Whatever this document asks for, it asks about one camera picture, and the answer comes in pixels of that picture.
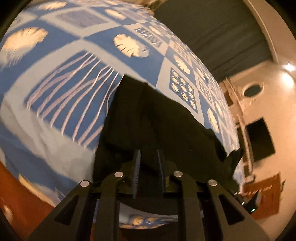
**triangular cutout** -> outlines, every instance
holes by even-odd
[[[219,199],[229,225],[233,225],[244,220],[244,216],[231,204],[225,195],[219,195]]]
[[[74,215],[74,211],[76,208],[76,205],[78,203],[79,200],[79,196],[76,195],[69,203],[66,207],[64,207],[61,212],[56,216],[56,218],[54,219],[55,222],[58,223],[62,223],[64,225],[70,225],[71,220],[73,218]]]

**black garment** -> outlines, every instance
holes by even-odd
[[[114,95],[99,140],[93,180],[101,181],[118,171],[123,162],[132,160],[137,149],[145,153],[144,160],[141,160],[141,169],[144,170],[140,171],[140,179],[145,175],[146,178],[155,176],[154,164],[149,162],[155,153],[150,150],[162,149],[166,159],[175,162],[178,170],[196,181],[205,183],[215,179],[228,190],[238,190],[232,176],[242,157],[242,150],[233,151],[226,157],[214,132],[196,121],[185,107],[152,89],[147,83],[124,76]],[[152,195],[161,191],[157,190],[156,179],[151,178],[149,184],[146,183],[146,193],[149,193],[148,186]],[[136,203],[132,206],[139,209]],[[152,212],[147,207],[141,210]]]

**black curtain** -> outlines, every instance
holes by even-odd
[[[242,0],[168,0],[155,17],[218,82],[272,58],[260,26]]]

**bed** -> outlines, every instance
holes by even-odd
[[[140,5],[111,0],[35,5],[17,16],[0,48],[0,160],[52,206],[80,181],[92,179],[100,133],[124,74],[186,107],[228,154],[239,148],[214,77]],[[237,183],[243,183],[242,173],[240,162]],[[135,210],[120,208],[137,222]],[[123,227],[131,228],[130,217]]]

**silver screw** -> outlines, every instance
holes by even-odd
[[[80,186],[82,186],[84,188],[87,187],[88,185],[89,185],[89,181],[87,181],[87,180],[84,180],[80,183]]]
[[[174,176],[175,176],[175,177],[182,177],[182,176],[183,176],[183,173],[180,172],[180,171],[175,171],[175,172],[174,172]]]
[[[214,179],[211,179],[211,180],[209,180],[209,185],[214,187],[217,185],[217,181]]]
[[[116,176],[116,177],[123,177],[123,172],[116,172],[114,174],[114,176]]]

